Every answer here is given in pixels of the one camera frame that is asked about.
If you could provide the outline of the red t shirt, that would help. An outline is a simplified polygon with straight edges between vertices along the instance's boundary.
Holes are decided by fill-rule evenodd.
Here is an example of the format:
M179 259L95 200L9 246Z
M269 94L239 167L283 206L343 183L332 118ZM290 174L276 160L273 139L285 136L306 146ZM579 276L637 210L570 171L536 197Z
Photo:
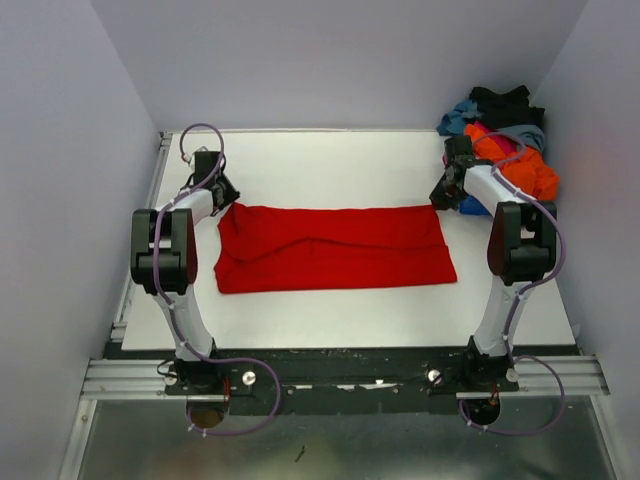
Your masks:
M218 224L224 294L396 288L457 280L429 205L282 209L234 204Z

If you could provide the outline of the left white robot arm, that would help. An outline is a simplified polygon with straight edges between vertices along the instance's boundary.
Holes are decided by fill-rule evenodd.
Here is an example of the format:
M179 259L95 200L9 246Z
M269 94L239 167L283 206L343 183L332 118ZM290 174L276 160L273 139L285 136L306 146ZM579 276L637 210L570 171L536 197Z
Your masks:
M228 375L209 362L216 344L194 289L199 268L195 227L240 197L224 173L225 163L221 152L197 151L194 171L174 199L132 215L131 277L161 309L175 345L173 366L164 377L201 395L230 387Z

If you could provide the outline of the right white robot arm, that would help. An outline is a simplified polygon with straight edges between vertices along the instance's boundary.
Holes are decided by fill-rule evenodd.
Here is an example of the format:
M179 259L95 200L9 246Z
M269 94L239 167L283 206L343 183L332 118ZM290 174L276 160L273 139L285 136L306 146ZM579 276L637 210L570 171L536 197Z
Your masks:
M430 201L436 210L457 210L468 197L493 219L487 246L491 291L459 370L462 384L480 392L513 368L512 342L525 303L555 271L557 209L523 193L495 163L478 158L469 136L453 136L444 142L444 172Z

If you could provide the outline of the blue grey t shirt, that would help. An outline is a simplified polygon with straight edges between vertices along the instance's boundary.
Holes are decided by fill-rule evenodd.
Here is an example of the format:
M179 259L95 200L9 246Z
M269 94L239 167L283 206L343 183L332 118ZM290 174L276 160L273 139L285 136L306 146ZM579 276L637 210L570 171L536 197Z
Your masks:
M495 108L483 110L479 104L471 99L464 100L445 113L436 131L440 136L462 135L468 125L478 121L489 131L500 131L520 139L526 146L538 152L546 147L546 136L542 128L536 123L522 123L520 120L505 119Z

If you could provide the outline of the pink t shirt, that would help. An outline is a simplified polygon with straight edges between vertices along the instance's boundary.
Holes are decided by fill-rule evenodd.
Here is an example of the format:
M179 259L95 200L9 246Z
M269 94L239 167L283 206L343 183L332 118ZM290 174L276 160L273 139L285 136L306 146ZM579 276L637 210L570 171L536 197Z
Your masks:
M471 138L474 152L480 157L491 160L493 163L511 157L517 157L519 143L501 132L481 131L477 137Z

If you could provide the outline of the blue plastic bin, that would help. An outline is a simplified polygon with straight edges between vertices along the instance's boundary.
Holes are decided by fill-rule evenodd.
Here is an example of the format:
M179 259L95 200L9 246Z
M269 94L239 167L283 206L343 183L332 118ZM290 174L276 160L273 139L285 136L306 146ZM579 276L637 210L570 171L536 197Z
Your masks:
M491 213L473 196L467 196L459 203L458 212L462 215L487 216Z

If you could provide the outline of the black t shirt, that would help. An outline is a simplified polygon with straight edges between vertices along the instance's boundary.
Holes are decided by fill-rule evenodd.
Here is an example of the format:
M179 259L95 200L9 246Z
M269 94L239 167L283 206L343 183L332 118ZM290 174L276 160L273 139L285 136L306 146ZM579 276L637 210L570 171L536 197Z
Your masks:
M498 130L516 125L544 126L545 109L529 102L530 91L520 85L506 93L498 94L485 87L474 87L469 99L475 102L485 126Z

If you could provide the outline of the orange t shirt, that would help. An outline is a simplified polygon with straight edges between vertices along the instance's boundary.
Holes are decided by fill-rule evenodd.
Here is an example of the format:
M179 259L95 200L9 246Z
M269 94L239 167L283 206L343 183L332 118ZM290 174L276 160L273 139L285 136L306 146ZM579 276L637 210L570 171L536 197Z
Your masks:
M464 134L472 138L477 137L481 131L490 132L476 121L465 128ZM544 163L542 155L534 148L527 146L520 158L500 166L499 169L507 180L537 200L556 199L559 177Z

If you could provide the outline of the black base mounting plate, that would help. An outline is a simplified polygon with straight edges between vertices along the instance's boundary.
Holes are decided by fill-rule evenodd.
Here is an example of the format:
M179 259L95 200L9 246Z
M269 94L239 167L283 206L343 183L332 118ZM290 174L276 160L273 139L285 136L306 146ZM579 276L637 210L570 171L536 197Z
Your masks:
M454 414L464 396L519 389L507 358L464 347L217 350L174 360L166 395L234 415Z

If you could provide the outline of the left aluminium side rail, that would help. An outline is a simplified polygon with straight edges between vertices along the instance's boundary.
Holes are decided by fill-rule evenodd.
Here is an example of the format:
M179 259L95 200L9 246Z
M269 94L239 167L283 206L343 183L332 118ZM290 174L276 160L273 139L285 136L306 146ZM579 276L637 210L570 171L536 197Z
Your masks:
M159 150L151 176L149 192L143 208L135 210L131 217L128 273L109 336L109 340L116 343L124 341L131 311L136 309L139 299L146 294L144 284L151 278L149 241L152 239L152 233L150 222L153 220L152 211L156 208L172 137L172 133L160 133Z

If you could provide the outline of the aluminium frame rail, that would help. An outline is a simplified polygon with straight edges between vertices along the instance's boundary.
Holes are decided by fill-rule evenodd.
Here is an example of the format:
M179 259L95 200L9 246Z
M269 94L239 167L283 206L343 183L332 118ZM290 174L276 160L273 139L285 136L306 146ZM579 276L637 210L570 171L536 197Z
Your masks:
M518 389L500 386L499 397L554 397L558 376L567 397L610 393L603 370L594 356L542 356L545 364L523 360L516 366ZM164 400L220 402L220 394L203 395L186 387L169 387L158 374L157 360L92 360L81 389L84 400Z

